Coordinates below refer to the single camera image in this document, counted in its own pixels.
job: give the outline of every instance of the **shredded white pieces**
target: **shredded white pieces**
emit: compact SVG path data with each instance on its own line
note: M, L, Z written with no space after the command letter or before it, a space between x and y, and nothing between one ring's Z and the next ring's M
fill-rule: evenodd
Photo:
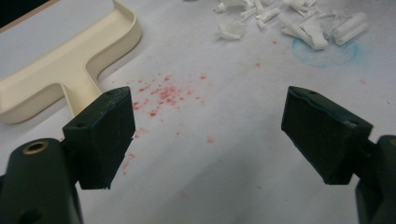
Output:
M262 30L268 29L268 26L261 20L257 20L257 25L260 27Z
M313 50L321 50L326 49L329 43L324 38L323 30L320 27L320 23L315 18L306 21L302 28L304 31L312 38L312 49Z
M254 0L254 5L256 5L257 14L262 14L264 12L264 7L262 6L261 0Z
M256 12L257 12L257 9L254 7L250 10L241 12L240 15L241 15L243 21L247 21L250 17L252 17L254 14L256 14Z
M355 30L358 26L362 25L364 22L366 22L367 16L366 14L360 12L354 15L352 18L338 26L337 28L334 29L332 32L334 38L340 38L347 33Z
M227 7L244 7L245 10L250 10L253 8L253 3L251 0L221 0L221 3L215 9L217 12L224 12Z
M283 3L296 10L303 17L310 11L316 0L283 0Z
M220 3L215 9L215 11L218 13L224 12L225 10L227 10L227 7L224 5L224 3Z
M269 20L271 20L273 17L277 16L277 14L280 13L279 8L273 8L271 10L265 11L263 12L261 15L256 16L257 20L260 20L262 22L268 22Z
M303 29L301 29L297 24L292 23L290 19L287 18L283 13L280 13L278 17L280 22L282 22L282 24L293 33L293 36L298 36L305 42L305 44L313 48L314 43L312 42L311 37L306 32L304 32Z
M365 30L367 30L368 27L369 27L369 23L364 22L363 24L361 24L360 26L356 27L353 31L350 31L346 35L343 35L341 37L335 38L334 39L335 44L338 45L338 46L345 45L346 42L348 42L349 40L351 40L351 39L355 38L356 36L360 35Z
M230 24L219 25L219 36L226 40L239 40L246 33L246 26L240 21L232 21Z

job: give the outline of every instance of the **white surface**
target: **white surface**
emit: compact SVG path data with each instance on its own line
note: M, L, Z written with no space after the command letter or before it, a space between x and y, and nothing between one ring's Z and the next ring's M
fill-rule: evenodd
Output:
M241 41L218 40L219 23L244 9L218 14L214 0L121 2L136 13L143 36L100 84L104 90L130 85L134 102L148 102L135 111L139 137L125 173L120 169L111 190L79 192L85 223L358 223L356 179L325 186L280 122L287 87L294 85L373 123L374 141L396 133L395 1L329 1L334 9L367 13L372 25L352 43L315 53L282 35L277 20L265 32L249 22ZM111 1L64 0L0 34L0 76L111 8ZM175 86L177 100L152 117L161 95L151 93L160 84ZM1 124L0 172L15 147L61 139L69 120L61 100L24 123Z

